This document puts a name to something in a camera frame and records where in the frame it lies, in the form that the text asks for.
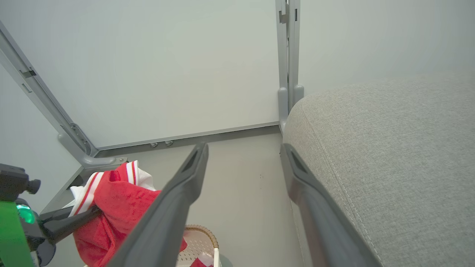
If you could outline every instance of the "metal frame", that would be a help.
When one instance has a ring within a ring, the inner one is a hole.
[[[94,158],[98,150],[67,115],[1,21],[0,64],[58,131],[59,141],[83,167],[113,165],[117,162],[116,158]]]
[[[304,96],[304,87],[298,84],[300,0],[275,1],[280,86],[277,99],[279,126],[284,133],[290,110]]]

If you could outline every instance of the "stitching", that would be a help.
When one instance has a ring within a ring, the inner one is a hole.
[[[315,138],[316,138],[317,141],[318,141],[318,144],[320,145],[320,147],[322,147],[322,144],[321,144],[320,140],[318,139],[318,136],[317,136],[317,134],[315,133],[315,130],[314,130],[313,127],[310,125],[310,122],[308,121],[307,116],[305,115],[305,112],[304,112],[304,109],[302,108],[302,106],[303,106],[303,105],[300,105],[300,110],[301,110],[302,114],[304,115],[304,119],[305,119],[305,121],[307,122],[307,124],[308,124],[308,126],[310,127],[310,129],[312,130],[312,132],[313,132]],[[326,170],[327,170],[328,174],[330,175],[330,177],[332,178],[332,181],[333,181],[333,183],[334,183],[334,185],[335,185],[335,188],[336,188],[336,190],[338,191],[338,194],[340,195],[340,197],[341,197],[341,199],[342,199],[343,205],[345,206],[345,209],[346,209],[346,211],[348,212],[348,217],[350,218],[352,224],[356,227],[356,224],[355,224],[355,222],[353,221],[352,213],[351,213],[350,210],[348,209],[348,206],[346,205],[346,201],[343,199],[343,195],[342,195],[342,193],[340,192],[340,191],[342,191],[341,186],[339,186],[339,184],[337,184],[334,175],[332,175],[332,173],[330,172],[330,169],[329,169],[329,167],[328,167],[328,166],[329,166],[328,161],[326,161],[326,163],[327,163],[327,164],[325,164]]]
[[[363,221],[361,220],[361,216],[360,216],[360,214],[358,213],[358,210],[356,209],[356,207],[355,207],[355,205],[354,205],[354,203],[353,203],[353,201],[352,201],[350,195],[348,194],[348,191],[346,190],[345,185],[343,184],[342,179],[341,179],[340,175],[338,174],[338,171],[336,170],[335,165],[333,164],[332,159],[330,158],[330,155],[328,154],[327,150],[325,149],[325,146],[323,145],[323,143],[321,143],[320,140],[318,139],[318,137],[317,137],[317,135],[316,135],[316,133],[315,133],[314,128],[310,125],[310,122],[308,121],[307,116],[305,115],[305,112],[304,112],[304,110],[303,110],[303,108],[302,108],[302,105],[300,105],[300,109],[301,109],[301,111],[302,111],[302,114],[304,115],[305,120],[307,121],[307,123],[309,124],[310,128],[312,129],[313,134],[315,135],[316,139],[317,139],[318,142],[320,143],[320,146],[321,146],[321,147],[323,148],[323,150],[325,151],[325,154],[326,154],[328,160],[330,160],[330,163],[331,163],[332,166],[333,166],[333,170],[335,171],[335,174],[336,174],[337,179],[339,179],[340,183],[342,184],[342,187],[343,187],[343,189],[345,190],[346,195],[348,196],[348,199],[350,200],[351,205],[353,206],[353,208],[354,208],[354,210],[355,210],[355,212],[356,212],[356,215],[358,215],[358,219],[360,220],[361,225],[363,226],[363,229],[364,229],[364,231],[366,232],[366,236],[368,237],[368,240],[370,241],[371,246],[373,247],[376,256],[377,256],[378,259],[380,260],[381,265],[384,267],[384,265],[383,265],[383,263],[382,263],[382,260],[381,260],[381,257],[379,256],[378,251],[376,250],[376,247],[374,246],[373,241],[372,241],[371,238],[370,238],[370,235],[369,235],[369,233],[368,233],[368,230],[366,230],[366,227],[364,226],[364,223],[363,223]]]

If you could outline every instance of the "gray floor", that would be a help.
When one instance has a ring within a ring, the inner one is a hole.
[[[280,165],[281,142],[279,133],[271,133],[209,143],[203,189],[187,223],[214,233],[224,267],[303,266]],[[124,155],[138,160],[161,189],[192,148],[173,145]],[[71,197],[65,195],[61,202]],[[81,266],[74,249],[72,238],[63,240],[50,266]]]

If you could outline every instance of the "green light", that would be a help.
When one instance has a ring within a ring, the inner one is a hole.
[[[35,214],[30,209],[30,207],[25,205],[17,205],[18,214],[21,218],[27,223],[35,223]]]

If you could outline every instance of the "white wall panel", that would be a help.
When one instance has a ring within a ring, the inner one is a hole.
[[[475,1],[301,0],[299,83],[343,84],[475,67]]]
[[[96,147],[278,121],[273,0],[0,0]]]
[[[57,136],[56,129],[0,65],[0,163],[21,167],[30,180],[41,180],[36,194],[20,195],[38,213],[81,167]]]

